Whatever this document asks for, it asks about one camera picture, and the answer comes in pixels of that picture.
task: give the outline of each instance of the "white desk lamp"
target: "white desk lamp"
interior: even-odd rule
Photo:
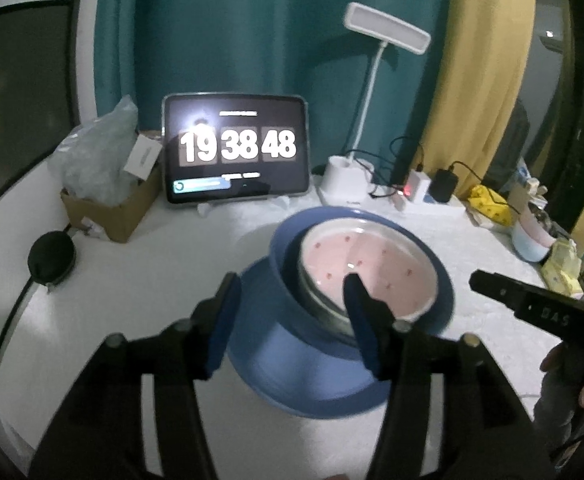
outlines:
[[[368,77],[363,110],[361,110],[361,117],[358,120],[357,136],[352,144],[352,150],[356,150],[363,135],[363,126],[372,98],[376,72],[387,44],[392,43],[414,54],[421,55],[430,45],[430,35],[399,18],[356,2],[348,4],[343,24],[349,30],[361,32],[380,40]],[[354,160],[355,153],[354,151],[350,152],[348,157],[340,155],[329,157],[323,180],[318,189],[319,197],[324,204],[357,206],[368,198],[374,166],[367,161]]]

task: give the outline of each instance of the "lamp head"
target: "lamp head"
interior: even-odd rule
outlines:
[[[357,2],[348,4],[343,25],[349,30],[387,41],[418,55],[430,46],[430,35],[424,30]]]

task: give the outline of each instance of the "tablet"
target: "tablet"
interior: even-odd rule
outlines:
[[[301,97],[172,94],[163,99],[162,119],[170,203],[296,195],[309,188]]]

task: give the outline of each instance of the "yellow curtain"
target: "yellow curtain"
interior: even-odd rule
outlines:
[[[534,26],[536,0],[450,0],[443,59],[422,145],[429,173],[460,160],[485,174],[507,126]],[[456,193],[477,183],[461,166]]]

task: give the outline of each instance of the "yellow package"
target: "yellow package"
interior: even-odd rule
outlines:
[[[583,295],[579,280],[558,269],[550,260],[541,267],[541,276],[550,290],[577,299]]]
[[[467,199],[470,205],[478,212],[487,216],[497,224],[512,226],[512,213],[505,199],[496,191],[479,184],[470,191]]]

